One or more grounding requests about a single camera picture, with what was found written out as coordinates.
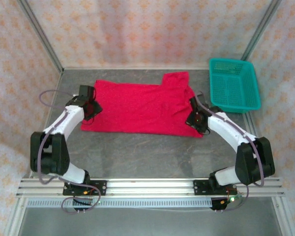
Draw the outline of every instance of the red cloth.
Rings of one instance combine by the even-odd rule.
[[[95,132],[166,134],[201,138],[185,124],[191,112],[188,72],[165,74],[162,85],[95,82],[103,111],[81,129]]]

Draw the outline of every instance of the floral wallpaper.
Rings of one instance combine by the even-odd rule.
[[[250,60],[258,77],[262,107],[257,127],[271,141],[277,176],[295,222],[295,0],[284,0]]]
[[[239,59],[270,0],[29,0],[62,65],[199,67]]]
[[[0,236],[29,170],[30,135],[48,112],[38,94],[55,88],[58,79],[16,0],[0,0]],[[45,99],[50,102],[51,94]]]

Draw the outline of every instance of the teal plastic basket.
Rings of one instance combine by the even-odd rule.
[[[213,105],[233,113],[260,109],[258,83],[252,63],[212,58],[209,61],[209,69]]]

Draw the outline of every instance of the green basket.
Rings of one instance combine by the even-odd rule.
[[[209,61],[209,69],[213,105],[233,113],[260,109],[258,83],[252,63],[212,58]]]

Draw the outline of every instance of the patterned backdrop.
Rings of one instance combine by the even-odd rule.
[[[271,141],[295,222],[295,0],[282,1],[251,61],[262,96],[256,125]]]
[[[239,59],[270,0],[29,0],[64,67]]]
[[[16,0],[0,0],[0,236],[29,168],[30,135],[48,112],[38,93],[58,78]]]

